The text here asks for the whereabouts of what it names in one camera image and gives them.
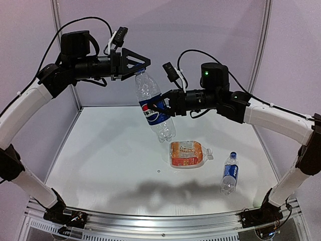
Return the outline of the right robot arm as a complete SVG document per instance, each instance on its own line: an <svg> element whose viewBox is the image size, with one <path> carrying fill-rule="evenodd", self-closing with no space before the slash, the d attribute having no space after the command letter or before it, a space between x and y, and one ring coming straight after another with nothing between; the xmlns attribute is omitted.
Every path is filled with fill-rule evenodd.
<svg viewBox="0 0 321 241"><path fill-rule="evenodd" d="M236 123L249 124L274 132L285 144L277 141L274 149L263 138L263 145L272 158L277 152L289 153L290 144L297 147L292 165L283 172L277 184L270 188L259 208L241 211L238 215L243 228L283 225L281 208L290 207L290 196L309 177L320 172L320 115L295 114L271 103L258 100L249 93L216 90L170 90L155 97L148 109L170 116L184 116L190 110L215 109L217 114Z"/></svg>

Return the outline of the Pepsi bottle blue label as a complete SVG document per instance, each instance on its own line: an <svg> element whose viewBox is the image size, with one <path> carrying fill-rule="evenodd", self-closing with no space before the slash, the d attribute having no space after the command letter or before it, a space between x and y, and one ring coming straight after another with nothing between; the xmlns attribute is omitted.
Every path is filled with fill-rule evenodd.
<svg viewBox="0 0 321 241"><path fill-rule="evenodd" d="M157 109L165 110L166 104L164 100L159 100L161 90L145 69L135 74L135 91L142 113L159 142L170 142L176 136L174 122L169 115L148 107L152 105Z"/></svg>

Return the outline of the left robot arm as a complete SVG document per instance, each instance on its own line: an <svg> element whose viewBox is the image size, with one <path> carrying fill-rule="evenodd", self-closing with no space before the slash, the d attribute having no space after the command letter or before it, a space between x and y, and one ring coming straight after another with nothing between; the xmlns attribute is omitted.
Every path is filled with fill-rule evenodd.
<svg viewBox="0 0 321 241"><path fill-rule="evenodd" d="M33 78L40 63L44 48L18 50L1 47L1 110L9 103L18 90L22 90ZM89 83L80 84L81 93L102 101L101 103L128 104L129 100L136 101L134 96L134 77L123 82L110 82L109 87L103 88ZM41 180L45 180L54 162L63 138L78 113L72 100L70 90L64 90L61 95L42 107L13 139L13 146L22 157L22 161ZM107 161L92 161L100 167L90 167L87 159L96 152L107 147L107 141L115 139L116 134L122 134L129 124L138 121L125 117L107 117L96 114L88 122L76 122L70 136L74 138L75 147L63 147L63 157L59 157L49 178L54 188L68 206L94 209L96 204L104 200L103 188L108 183L98 177L107 172ZM21 222L30 196L12 182L1 184L1 240L14 240L21 229Z"/></svg>

